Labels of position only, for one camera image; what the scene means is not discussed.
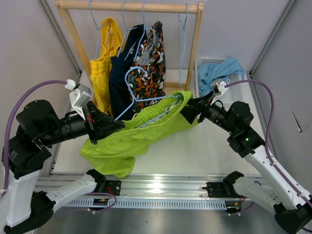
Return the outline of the light blue shorts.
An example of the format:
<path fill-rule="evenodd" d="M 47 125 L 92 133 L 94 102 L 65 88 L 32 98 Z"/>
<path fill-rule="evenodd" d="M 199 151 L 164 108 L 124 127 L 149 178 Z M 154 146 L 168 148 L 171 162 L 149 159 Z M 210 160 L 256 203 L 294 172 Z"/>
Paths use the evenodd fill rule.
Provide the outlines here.
<path fill-rule="evenodd" d="M 205 96 L 212 91 L 211 84 L 217 79 L 221 79 L 226 84 L 230 81 L 231 75 L 245 77 L 245 72 L 239 61 L 234 57 L 228 57 L 221 63 L 202 64 L 198 68 L 198 88 L 199 94 Z"/>

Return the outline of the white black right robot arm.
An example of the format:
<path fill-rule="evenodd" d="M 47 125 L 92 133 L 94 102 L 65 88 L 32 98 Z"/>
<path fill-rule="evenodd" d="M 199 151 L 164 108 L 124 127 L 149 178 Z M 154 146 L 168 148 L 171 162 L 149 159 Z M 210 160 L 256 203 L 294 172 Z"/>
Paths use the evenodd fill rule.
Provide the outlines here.
<path fill-rule="evenodd" d="M 271 186 L 270 190 L 234 171 L 223 179 L 223 193 L 244 196 L 270 212 L 278 225 L 296 234 L 312 219 L 312 194 L 303 188 L 273 156 L 264 139 L 250 126 L 253 115 L 247 103 L 234 102 L 228 110 L 212 97 L 188 101 L 181 114 L 189 122 L 207 119 L 229 133 L 231 149 L 251 164 Z"/>

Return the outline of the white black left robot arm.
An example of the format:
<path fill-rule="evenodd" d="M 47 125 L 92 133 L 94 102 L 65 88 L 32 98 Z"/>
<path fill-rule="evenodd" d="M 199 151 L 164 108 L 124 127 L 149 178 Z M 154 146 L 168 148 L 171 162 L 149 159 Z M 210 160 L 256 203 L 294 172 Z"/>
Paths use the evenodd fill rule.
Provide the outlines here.
<path fill-rule="evenodd" d="M 35 100 L 16 117 L 19 126 L 2 152 L 8 164 L 9 181 L 1 222 L 6 234 L 23 234 L 41 227 L 68 202 L 88 194 L 100 195 L 106 177 L 95 169 L 81 178 L 52 191 L 35 191 L 44 162 L 53 145 L 87 135 L 92 144 L 124 128 L 124 123 L 102 113 L 88 102 L 79 114 L 71 111 L 59 118 L 50 102 Z"/>

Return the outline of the lime green shorts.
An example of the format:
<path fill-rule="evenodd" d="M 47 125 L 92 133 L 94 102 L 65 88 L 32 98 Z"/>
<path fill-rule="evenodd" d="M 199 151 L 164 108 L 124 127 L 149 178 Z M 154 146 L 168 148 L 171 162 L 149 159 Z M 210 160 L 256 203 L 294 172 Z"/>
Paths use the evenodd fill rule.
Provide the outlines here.
<path fill-rule="evenodd" d="M 89 139 L 80 149 L 80 155 L 103 175 L 124 178 L 135 166 L 136 156 L 147 153 L 148 147 L 174 133 L 196 126 L 181 114 L 193 98 L 191 91 L 175 91 L 171 97 L 141 110 L 125 128 L 92 144 Z"/>

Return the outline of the blue hanger of green shorts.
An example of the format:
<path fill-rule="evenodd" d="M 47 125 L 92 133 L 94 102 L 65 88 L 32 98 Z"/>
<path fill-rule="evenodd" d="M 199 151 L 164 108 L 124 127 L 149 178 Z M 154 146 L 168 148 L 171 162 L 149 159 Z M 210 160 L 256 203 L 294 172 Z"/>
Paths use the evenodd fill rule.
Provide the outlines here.
<path fill-rule="evenodd" d="M 135 102 L 146 102 L 146 101 L 156 101 L 156 100 L 161 100 L 161 99 L 165 99 L 165 98 L 175 98 L 177 99 L 177 101 L 179 101 L 181 98 L 182 98 L 182 95 L 181 94 L 177 94 L 177 95 L 168 95 L 168 96 L 162 96 L 162 97 L 153 97 L 153 98 L 146 98 L 146 99 L 137 99 L 136 96 L 134 95 L 134 92 L 132 90 L 132 88 L 130 87 L 130 84 L 128 83 L 127 81 L 127 77 L 128 77 L 128 74 L 133 71 L 133 70 L 136 70 L 136 69 L 139 69 L 141 70 L 144 74 L 147 73 L 147 71 L 145 71 L 142 67 L 140 66 L 133 66 L 131 67 L 127 73 L 125 74 L 125 77 L 124 77 L 124 81 L 127 85 L 127 88 L 128 88 L 128 91 L 130 93 L 130 96 L 132 97 L 132 102 L 131 104 L 119 115 L 115 118 L 115 121 L 119 120 L 133 105 Z"/>

